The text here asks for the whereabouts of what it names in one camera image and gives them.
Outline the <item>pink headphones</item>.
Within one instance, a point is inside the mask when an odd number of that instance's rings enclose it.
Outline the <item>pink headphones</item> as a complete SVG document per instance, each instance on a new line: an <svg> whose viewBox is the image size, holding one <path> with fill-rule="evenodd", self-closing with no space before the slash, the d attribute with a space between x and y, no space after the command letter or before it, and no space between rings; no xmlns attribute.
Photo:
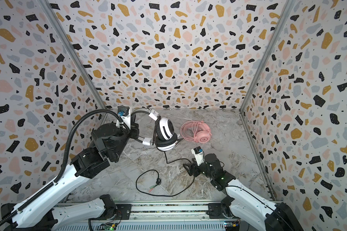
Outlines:
<svg viewBox="0 0 347 231"><path fill-rule="evenodd" d="M212 137L211 128L204 121L187 121L180 128L180 134L186 141L207 143Z"/></svg>

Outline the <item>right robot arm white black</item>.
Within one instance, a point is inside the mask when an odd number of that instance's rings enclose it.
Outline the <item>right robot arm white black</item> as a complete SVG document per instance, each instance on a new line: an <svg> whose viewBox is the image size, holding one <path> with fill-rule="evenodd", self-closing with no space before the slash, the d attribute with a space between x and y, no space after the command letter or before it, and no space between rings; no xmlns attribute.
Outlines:
<svg viewBox="0 0 347 231"><path fill-rule="evenodd" d="M200 147L191 150L193 163L184 164L190 176L203 175L210 179L218 191L226 197L220 203L221 214L238 217L258 231L303 230L294 212L285 203L275 203L258 195L242 184L235 176L223 170L215 154L204 154Z"/></svg>

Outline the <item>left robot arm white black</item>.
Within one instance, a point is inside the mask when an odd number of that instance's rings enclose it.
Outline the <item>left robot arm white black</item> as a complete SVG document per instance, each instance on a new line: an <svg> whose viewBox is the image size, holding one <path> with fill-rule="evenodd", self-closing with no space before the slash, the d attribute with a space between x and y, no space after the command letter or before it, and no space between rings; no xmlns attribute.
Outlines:
<svg viewBox="0 0 347 231"><path fill-rule="evenodd" d="M86 219L108 219L120 215L111 196L57 208L56 204L80 185L93 179L111 163L117 163L130 138L139 135L134 123L130 133L124 133L115 123L104 124L92 132L91 145L72 158L64 172L43 186L33 196L18 204L1 207L2 220L7 231L55 231Z"/></svg>

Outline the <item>white black headphones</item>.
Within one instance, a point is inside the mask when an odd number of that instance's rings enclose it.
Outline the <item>white black headphones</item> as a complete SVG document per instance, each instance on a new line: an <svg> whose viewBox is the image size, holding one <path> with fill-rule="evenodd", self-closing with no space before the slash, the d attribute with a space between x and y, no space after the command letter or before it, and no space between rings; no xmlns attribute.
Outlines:
<svg viewBox="0 0 347 231"><path fill-rule="evenodd" d="M152 138L142 138L139 136L139 129L131 131L131 138L142 143L145 146L155 145L156 148L162 152L172 150L181 140L179 135L174 131L171 120L162 117L153 109L139 108L131 113L131 129L137 114L147 114L155 121L154 132Z"/></svg>

